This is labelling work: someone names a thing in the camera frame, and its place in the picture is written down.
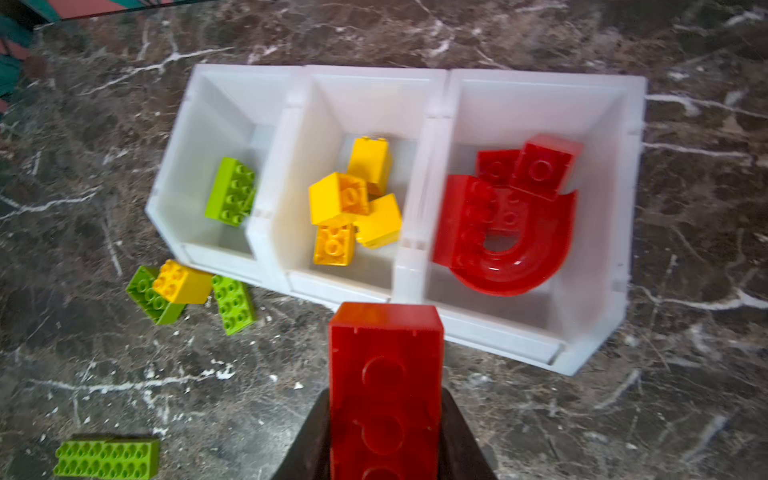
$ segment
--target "white bin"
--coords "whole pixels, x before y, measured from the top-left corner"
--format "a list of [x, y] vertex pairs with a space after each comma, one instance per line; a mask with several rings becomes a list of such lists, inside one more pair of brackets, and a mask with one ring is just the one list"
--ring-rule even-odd
[[[432, 303], [446, 339], [573, 374], [624, 318], [645, 79], [520, 71], [198, 65], [147, 205], [182, 262], [337, 308]], [[432, 263], [448, 174], [478, 150], [537, 133], [584, 143], [574, 241], [561, 270], [524, 295], [482, 295]], [[308, 188], [344, 172], [354, 139], [385, 137], [401, 239], [356, 246], [350, 266], [313, 264]], [[251, 217], [204, 217], [222, 157], [254, 167]]]

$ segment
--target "dark marble countertop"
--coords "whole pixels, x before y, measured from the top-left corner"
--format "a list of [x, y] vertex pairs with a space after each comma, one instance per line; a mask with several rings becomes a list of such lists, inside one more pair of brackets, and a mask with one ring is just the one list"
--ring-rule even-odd
[[330, 311], [253, 289], [156, 327], [144, 205], [199, 61], [649, 78], [625, 324], [572, 377], [454, 344], [501, 480], [768, 477], [768, 11], [742, 0], [220, 0], [40, 28], [0, 125], [0, 472], [79, 432], [163, 439], [160, 480], [267, 480], [327, 384]]

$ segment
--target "yellow block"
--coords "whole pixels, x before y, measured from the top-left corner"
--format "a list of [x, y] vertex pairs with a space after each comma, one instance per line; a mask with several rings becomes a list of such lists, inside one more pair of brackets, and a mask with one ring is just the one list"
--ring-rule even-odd
[[317, 265], [347, 266], [355, 256], [355, 227], [317, 227], [315, 263]]
[[386, 139], [361, 137], [355, 140], [346, 173], [365, 180], [371, 195], [386, 193], [391, 170], [392, 155], [389, 154], [389, 143]]
[[347, 174], [330, 174], [310, 187], [312, 223], [343, 227], [370, 212], [366, 181]]
[[402, 217], [397, 206], [395, 194], [385, 195], [371, 202], [371, 214], [357, 217], [356, 239], [364, 247], [380, 248], [396, 242], [400, 238]]
[[212, 273], [168, 260], [160, 268], [152, 288], [171, 303], [205, 303], [214, 288], [212, 278]]

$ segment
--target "green block stud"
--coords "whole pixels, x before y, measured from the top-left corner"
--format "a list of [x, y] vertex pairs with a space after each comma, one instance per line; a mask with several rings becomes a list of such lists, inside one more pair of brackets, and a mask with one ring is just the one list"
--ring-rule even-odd
[[130, 298], [141, 307], [144, 313], [155, 322], [155, 325], [167, 325], [175, 322], [186, 303], [169, 303], [152, 288], [160, 271], [156, 268], [140, 266], [128, 287], [125, 289]]
[[239, 227], [253, 206], [255, 183], [256, 174], [250, 168], [234, 158], [225, 157], [208, 197], [205, 216]]
[[216, 275], [213, 283], [214, 295], [219, 303], [219, 315], [227, 335], [237, 333], [256, 321], [248, 289], [243, 282]]
[[56, 450], [60, 477], [149, 480], [157, 474], [160, 440], [69, 440]]

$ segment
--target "green block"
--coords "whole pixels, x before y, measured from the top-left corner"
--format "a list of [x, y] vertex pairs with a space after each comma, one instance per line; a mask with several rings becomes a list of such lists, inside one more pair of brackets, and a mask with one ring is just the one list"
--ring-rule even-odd
[[256, 174], [250, 168], [234, 158], [225, 157], [208, 197], [205, 216], [239, 227], [253, 206], [255, 182]]
[[157, 474], [160, 440], [70, 440], [56, 450], [54, 475], [149, 480]]
[[187, 304], [169, 303], [168, 300], [154, 291], [152, 283], [157, 279], [159, 273], [160, 271], [156, 268], [140, 266], [125, 291], [152, 319], [155, 325], [167, 325], [179, 318], [181, 311]]
[[248, 289], [243, 282], [220, 275], [216, 275], [212, 281], [214, 295], [219, 303], [219, 315], [227, 335], [237, 333], [256, 321]]

